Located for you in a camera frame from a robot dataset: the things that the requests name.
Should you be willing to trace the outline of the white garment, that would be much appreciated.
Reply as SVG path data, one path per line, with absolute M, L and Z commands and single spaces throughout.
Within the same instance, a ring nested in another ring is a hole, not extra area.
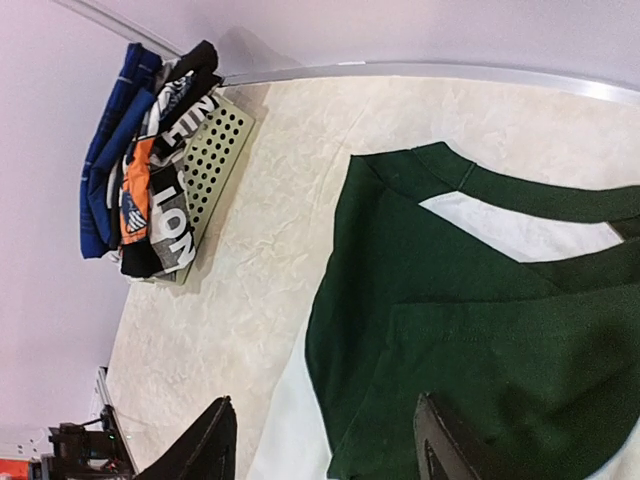
M 556 221 L 506 210 L 460 192 L 420 203 L 425 212 L 461 228 L 525 264 L 596 253 L 623 243 L 607 223 Z M 249 479 L 324 479 L 329 443 L 304 360 L 308 321 L 301 324 L 275 386 Z

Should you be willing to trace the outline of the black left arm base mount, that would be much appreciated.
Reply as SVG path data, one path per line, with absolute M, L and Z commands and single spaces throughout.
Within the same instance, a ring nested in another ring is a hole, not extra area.
M 49 429 L 50 453 L 29 461 L 29 479 L 133 479 L 132 458 L 106 385 L 107 369 L 97 370 L 97 412 L 83 423 L 66 422 Z

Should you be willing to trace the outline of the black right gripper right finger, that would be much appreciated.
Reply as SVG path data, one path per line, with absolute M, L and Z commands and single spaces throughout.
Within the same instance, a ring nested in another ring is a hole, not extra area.
M 433 393 L 421 393 L 413 418 L 421 479 L 504 479 L 505 466 Z

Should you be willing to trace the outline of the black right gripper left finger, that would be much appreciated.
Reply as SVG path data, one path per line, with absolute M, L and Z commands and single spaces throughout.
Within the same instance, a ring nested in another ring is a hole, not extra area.
M 237 418 L 229 396 L 219 397 L 138 480 L 234 480 Z

